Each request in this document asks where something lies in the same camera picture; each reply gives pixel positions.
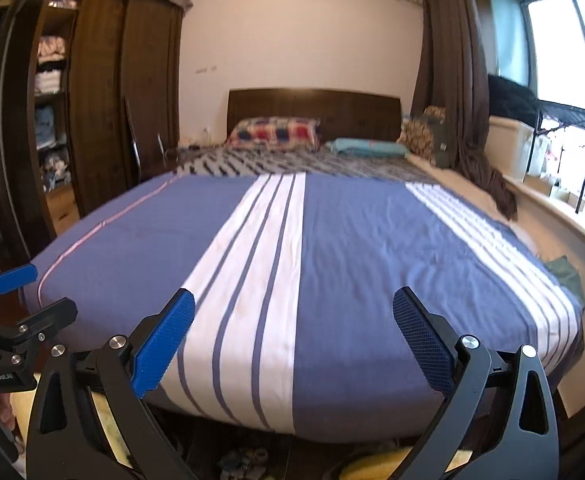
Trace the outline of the yellow fluffy rug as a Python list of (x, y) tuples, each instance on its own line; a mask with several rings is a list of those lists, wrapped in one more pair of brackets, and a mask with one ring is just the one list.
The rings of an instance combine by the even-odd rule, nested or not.
[(387, 479), (414, 438), (329, 444), (150, 409), (178, 457), (199, 479)]

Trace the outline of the dark wooden wardrobe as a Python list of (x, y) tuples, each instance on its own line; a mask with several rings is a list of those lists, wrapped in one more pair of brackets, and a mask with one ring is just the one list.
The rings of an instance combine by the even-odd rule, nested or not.
[(190, 0), (0, 0), (0, 232), (15, 263), (56, 237), (50, 106), (86, 216), (158, 174), (180, 140), (178, 65)]

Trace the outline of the black white zigzag blanket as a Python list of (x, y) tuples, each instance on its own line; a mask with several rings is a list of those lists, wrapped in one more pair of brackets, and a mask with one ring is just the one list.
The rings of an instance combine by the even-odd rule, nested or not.
[(262, 174), (330, 174), (331, 176), (437, 184), (403, 157), (361, 158), (332, 153), (328, 148), (309, 152), (247, 150), (246, 148), (201, 148), (178, 151), (175, 171), (186, 176), (220, 178), (259, 177)]

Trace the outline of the blue white striped bedsheet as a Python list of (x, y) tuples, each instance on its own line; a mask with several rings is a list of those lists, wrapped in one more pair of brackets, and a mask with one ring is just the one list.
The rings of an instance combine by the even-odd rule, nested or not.
[(78, 308), (73, 351), (129, 334), (180, 288), (192, 327), (157, 404), (324, 442), (419, 434), (440, 404), (397, 328), (409, 287), (459, 334), (537, 351), (557, 384), (583, 304), (503, 223), (444, 186), (329, 174), (165, 174), (34, 259), (30, 311)]

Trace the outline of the plaid colourful pillow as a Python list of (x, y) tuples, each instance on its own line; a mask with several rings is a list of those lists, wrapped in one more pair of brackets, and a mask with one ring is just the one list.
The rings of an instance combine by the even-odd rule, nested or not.
[(246, 150), (315, 151), (319, 147), (321, 121), (305, 117), (254, 117), (237, 122), (227, 136), (231, 148)]

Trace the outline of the patterned brown cushion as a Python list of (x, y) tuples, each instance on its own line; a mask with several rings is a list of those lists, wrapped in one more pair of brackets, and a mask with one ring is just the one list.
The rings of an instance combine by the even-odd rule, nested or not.
[(453, 142), (447, 135), (445, 119), (444, 107), (428, 106), (421, 115), (405, 120), (397, 142), (405, 145), (411, 154), (428, 160), (432, 166), (449, 168), (449, 149)]

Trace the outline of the teal pillow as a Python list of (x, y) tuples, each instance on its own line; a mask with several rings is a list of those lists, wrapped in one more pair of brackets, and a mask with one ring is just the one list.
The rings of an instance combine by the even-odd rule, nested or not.
[(359, 158), (404, 158), (409, 149), (397, 142), (338, 138), (325, 144), (332, 153)]

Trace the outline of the brown curtain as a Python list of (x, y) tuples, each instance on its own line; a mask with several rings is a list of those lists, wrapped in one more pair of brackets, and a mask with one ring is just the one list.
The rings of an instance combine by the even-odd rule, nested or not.
[(421, 57), (411, 112), (445, 110), (449, 168), (489, 194), (508, 220), (515, 196), (484, 153), (489, 134), (489, 74), (475, 0), (422, 0)]

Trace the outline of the dark wooden headboard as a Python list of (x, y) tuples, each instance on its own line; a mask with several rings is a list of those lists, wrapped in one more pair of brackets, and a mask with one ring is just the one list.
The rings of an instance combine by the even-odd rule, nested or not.
[(303, 117), (319, 121), (323, 142), (355, 138), (394, 142), (403, 115), (398, 98), (330, 89), (234, 89), (228, 93), (226, 129), (253, 117)]

